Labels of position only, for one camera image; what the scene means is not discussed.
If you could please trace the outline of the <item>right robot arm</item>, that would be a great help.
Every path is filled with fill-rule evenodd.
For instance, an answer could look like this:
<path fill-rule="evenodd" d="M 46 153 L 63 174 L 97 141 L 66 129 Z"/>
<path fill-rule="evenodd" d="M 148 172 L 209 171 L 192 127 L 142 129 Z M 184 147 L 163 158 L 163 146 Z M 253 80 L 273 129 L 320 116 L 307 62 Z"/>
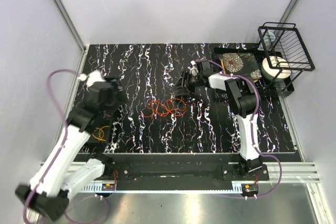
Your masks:
<path fill-rule="evenodd" d="M 247 74 L 244 76 L 227 74 L 216 62 L 202 59 L 190 62 L 182 71 L 173 90 L 180 97 L 192 96 L 198 87 L 219 90 L 227 94 L 229 108 L 238 121 L 240 136 L 240 160 L 237 171 L 242 179 L 252 179 L 263 165 L 257 143 L 260 95 L 252 78 Z"/>

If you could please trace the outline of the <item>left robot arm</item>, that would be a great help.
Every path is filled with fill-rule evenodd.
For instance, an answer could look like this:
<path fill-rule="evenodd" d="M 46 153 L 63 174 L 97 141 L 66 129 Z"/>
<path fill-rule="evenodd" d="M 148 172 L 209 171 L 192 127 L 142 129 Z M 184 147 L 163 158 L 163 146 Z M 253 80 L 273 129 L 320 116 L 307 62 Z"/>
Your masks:
<path fill-rule="evenodd" d="M 28 184 L 16 187 L 16 197 L 28 208 L 56 221 L 74 196 L 91 181 L 113 176 L 113 159 L 102 153 L 91 154 L 72 175 L 66 173 L 94 130 L 102 124 L 104 113 L 114 112 L 126 102 L 127 95 L 119 79 L 107 78 L 92 84 L 87 96 L 70 111 L 60 139 L 39 172 Z"/>

